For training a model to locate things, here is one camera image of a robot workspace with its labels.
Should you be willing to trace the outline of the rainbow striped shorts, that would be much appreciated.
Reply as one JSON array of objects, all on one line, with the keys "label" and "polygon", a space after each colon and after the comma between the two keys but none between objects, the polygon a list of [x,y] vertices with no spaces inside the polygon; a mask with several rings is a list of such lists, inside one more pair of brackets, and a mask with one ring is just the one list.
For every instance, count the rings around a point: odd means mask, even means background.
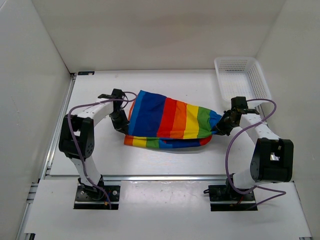
[{"label": "rainbow striped shorts", "polygon": [[215,111],[141,90],[129,111],[127,146],[148,149],[195,148],[217,134]]}]

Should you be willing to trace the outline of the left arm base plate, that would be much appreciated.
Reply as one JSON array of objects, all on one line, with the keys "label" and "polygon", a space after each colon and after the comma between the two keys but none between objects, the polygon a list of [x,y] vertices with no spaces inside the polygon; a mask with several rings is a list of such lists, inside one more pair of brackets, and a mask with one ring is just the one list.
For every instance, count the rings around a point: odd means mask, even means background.
[{"label": "left arm base plate", "polygon": [[75,210],[118,210],[121,186],[105,185],[103,188],[110,199],[110,204],[101,190],[89,191],[78,184],[73,208]]}]

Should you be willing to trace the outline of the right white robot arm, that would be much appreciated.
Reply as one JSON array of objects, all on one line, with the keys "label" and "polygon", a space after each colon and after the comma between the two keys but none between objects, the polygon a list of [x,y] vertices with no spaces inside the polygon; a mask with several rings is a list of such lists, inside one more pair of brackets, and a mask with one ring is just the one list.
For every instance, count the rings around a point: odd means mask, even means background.
[{"label": "right white robot arm", "polygon": [[247,133],[255,144],[250,165],[246,170],[229,172],[229,152],[225,155],[227,179],[223,194],[230,200],[249,194],[264,184],[290,182],[293,175],[294,144],[289,139],[280,138],[265,124],[256,109],[249,108],[249,100],[244,96],[231,99],[231,108],[224,112],[215,125],[218,135],[228,136],[234,128],[241,130],[230,141],[229,151],[236,138]]}]

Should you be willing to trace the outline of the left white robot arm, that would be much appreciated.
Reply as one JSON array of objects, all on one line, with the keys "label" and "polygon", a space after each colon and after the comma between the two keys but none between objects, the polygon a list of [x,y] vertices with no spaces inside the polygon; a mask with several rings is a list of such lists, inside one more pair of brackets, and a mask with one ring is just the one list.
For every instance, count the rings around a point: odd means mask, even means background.
[{"label": "left white robot arm", "polygon": [[111,94],[101,94],[96,102],[72,107],[64,116],[59,136],[59,151],[76,167],[82,190],[93,200],[107,196],[102,175],[96,168],[92,154],[95,148],[95,127],[110,117],[117,132],[127,134],[129,120],[123,103],[131,101],[126,92],[113,89]]}]

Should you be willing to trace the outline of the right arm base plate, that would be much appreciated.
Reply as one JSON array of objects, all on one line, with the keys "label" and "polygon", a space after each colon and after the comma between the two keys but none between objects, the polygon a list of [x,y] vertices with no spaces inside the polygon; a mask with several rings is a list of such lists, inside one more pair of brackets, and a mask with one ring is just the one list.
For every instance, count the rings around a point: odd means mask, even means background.
[{"label": "right arm base plate", "polygon": [[257,211],[256,198],[253,191],[241,194],[235,191],[228,179],[224,183],[208,185],[203,194],[209,197],[211,212]]}]

